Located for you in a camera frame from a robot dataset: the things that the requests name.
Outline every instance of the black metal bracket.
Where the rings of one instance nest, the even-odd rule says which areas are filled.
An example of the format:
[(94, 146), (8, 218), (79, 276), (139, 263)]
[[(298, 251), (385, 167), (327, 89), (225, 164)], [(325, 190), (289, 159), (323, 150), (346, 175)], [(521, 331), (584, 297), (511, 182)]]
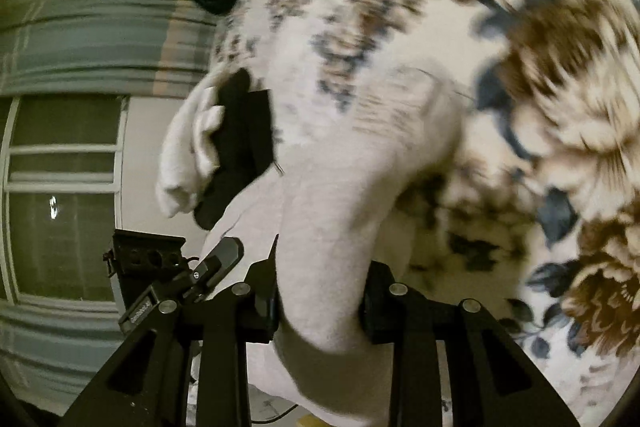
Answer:
[[(250, 427), (246, 343), (278, 328), (275, 251), (244, 282), (202, 300), (242, 255), (225, 237), (190, 273), (153, 283), (127, 311), (124, 343), (72, 404), (60, 427), (184, 427), (190, 368), (202, 341), (196, 425)], [(430, 301), (369, 268), (360, 308), (374, 344), (394, 344), (390, 427), (442, 427), (436, 341), (446, 345), (455, 427), (578, 427), (536, 366), (477, 301)]]
[(442, 427), (436, 341), (444, 341), (454, 427), (579, 427), (556, 390), (473, 299), (458, 306), (396, 283), (373, 262), (360, 309), (375, 344), (394, 343), (390, 427)]
[(224, 238), (190, 275), (149, 286), (121, 319), (130, 324), (128, 336), (60, 427), (184, 427), (198, 341), (200, 372), (211, 377), (199, 383), (197, 425), (250, 427), (245, 343), (268, 343), (277, 328), (275, 245), (244, 282), (211, 300), (195, 297), (210, 290), (206, 280), (233, 257), (229, 249), (242, 248), (235, 238)]

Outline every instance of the window frame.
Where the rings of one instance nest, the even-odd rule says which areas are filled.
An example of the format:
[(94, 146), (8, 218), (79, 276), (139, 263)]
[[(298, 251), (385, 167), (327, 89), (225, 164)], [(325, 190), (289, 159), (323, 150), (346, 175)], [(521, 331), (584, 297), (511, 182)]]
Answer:
[[(69, 194), (113, 194), (114, 227), (122, 228), (122, 157), (124, 134), (127, 124), (129, 99), (120, 97), (120, 120), (116, 144), (61, 144), (61, 145), (20, 145), (11, 146), (15, 130), (21, 97), (12, 99), (6, 125), (2, 130), (0, 142), (0, 277), (4, 284), (6, 303), (36, 306), (44, 310), (70, 312), (108, 312), (116, 313), (115, 302), (70, 300), (30, 295), (20, 292), (15, 276), (11, 231), (9, 218), (9, 196), (17, 192), (65, 192)], [(112, 152), (113, 182), (9, 182), (9, 166), (12, 155), (45, 154), (63, 152)]]

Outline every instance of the black cable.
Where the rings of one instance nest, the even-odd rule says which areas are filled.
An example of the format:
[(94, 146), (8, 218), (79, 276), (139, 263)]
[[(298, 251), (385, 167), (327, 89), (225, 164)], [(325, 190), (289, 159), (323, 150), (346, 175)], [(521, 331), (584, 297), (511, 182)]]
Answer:
[(271, 418), (270, 420), (261, 420), (261, 421), (251, 420), (251, 423), (253, 423), (254, 425), (267, 425), (267, 423), (277, 422), (278, 420), (283, 419), (287, 414), (293, 411), (297, 406), (298, 405), (296, 404), (293, 407), (289, 407), (284, 413), (276, 416), (275, 418)]

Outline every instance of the window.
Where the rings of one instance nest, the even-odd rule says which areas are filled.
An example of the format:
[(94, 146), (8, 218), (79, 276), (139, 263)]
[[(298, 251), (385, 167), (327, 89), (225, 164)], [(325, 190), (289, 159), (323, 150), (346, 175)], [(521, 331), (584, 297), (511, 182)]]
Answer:
[(125, 119), (117, 96), (0, 99), (0, 298), (114, 307), (102, 254), (119, 226)]

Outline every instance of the floral blanket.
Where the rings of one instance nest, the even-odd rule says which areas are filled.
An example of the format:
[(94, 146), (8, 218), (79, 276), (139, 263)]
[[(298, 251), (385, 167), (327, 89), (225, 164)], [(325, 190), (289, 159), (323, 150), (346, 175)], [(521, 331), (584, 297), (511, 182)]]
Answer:
[[(277, 153), (412, 63), (468, 100), (450, 169), (398, 207), (406, 281), (475, 297), (585, 427), (640, 364), (638, 0), (239, 0), (212, 61), (272, 90)], [(450, 402), (443, 396), (445, 417)]]

